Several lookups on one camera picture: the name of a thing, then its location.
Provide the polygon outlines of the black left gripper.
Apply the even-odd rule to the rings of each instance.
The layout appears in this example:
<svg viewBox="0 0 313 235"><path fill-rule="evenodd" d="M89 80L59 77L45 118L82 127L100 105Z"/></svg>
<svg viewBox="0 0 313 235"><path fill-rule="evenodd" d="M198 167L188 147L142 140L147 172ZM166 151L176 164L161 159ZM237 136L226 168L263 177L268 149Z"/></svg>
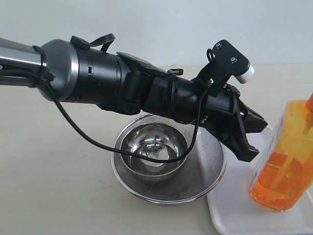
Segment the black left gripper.
<svg viewBox="0 0 313 235"><path fill-rule="evenodd" d="M239 161L252 161L259 150L248 142L246 135L261 133L268 123L240 100L240 92L233 85L226 83L216 97L211 96L208 76L208 71L201 71L191 80L197 89L195 103L190 105L194 113L190 116L195 117L199 112L200 119L206 117L203 123L199 123L201 127L224 144Z"/></svg>

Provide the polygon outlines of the grey left Piper robot arm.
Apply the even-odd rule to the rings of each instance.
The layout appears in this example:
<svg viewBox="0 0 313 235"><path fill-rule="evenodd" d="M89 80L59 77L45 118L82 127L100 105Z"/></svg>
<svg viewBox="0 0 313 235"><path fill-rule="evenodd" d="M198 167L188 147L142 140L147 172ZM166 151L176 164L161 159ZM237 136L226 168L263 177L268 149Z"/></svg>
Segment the grey left Piper robot arm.
<svg viewBox="0 0 313 235"><path fill-rule="evenodd" d="M113 34L93 42L72 36L42 46L1 39L0 83L36 88L55 104L94 104L130 116L145 111L203 127L239 161L258 155L246 136L262 132L267 122L228 84L232 76L246 83L254 69L230 42L223 39L208 49L207 65L187 80L182 69L165 71L128 53L108 53L114 39Z"/></svg>

